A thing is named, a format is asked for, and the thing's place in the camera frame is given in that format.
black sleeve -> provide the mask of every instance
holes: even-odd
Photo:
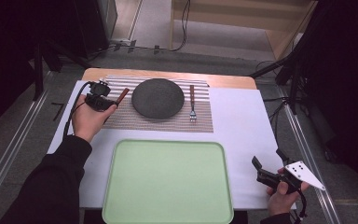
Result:
[[[292,224],[292,222],[290,221],[290,214],[283,213],[265,218],[260,221],[260,224]]]
[[[91,145],[65,137],[31,172],[0,223],[79,223],[79,185]]]

fork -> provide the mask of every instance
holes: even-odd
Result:
[[[194,85],[190,85],[190,102],[191,102],[191,112],[190,112],[190,121],[196,121],[197,115],[194,111]]]

black plate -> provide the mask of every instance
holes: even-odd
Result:
[[[185,95],[176,83],[152,78],[135,88],[131,100],[141,115],[150,119],[167,119],[182,109]]]

white tag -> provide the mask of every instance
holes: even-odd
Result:
[[[284,167],[290,174],[295,176],[301,181],[305,181],[315,188],[325,190],[324,185],[319,181],[316,176],[302,161],[297,161]]]

person's arm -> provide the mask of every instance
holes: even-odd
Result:
[[[72,117],[75,135],[66,136],[31,172],[0,223],[79,223],[78,188],[91,153],[90,141],[116,110],[112,105],[96,112],[81,105],[84,100],[81,95]]]
[[[306,190],[310,185],[306,182],[301,184],[301,190]],[[271,195],[268,201],[269,217],[260,221],[260,224],[291,224],[290,209],[299,197],[298,192],[286,194],[289,185],[281,182],[276,192],[272,188],[267,188],[267,194]]]

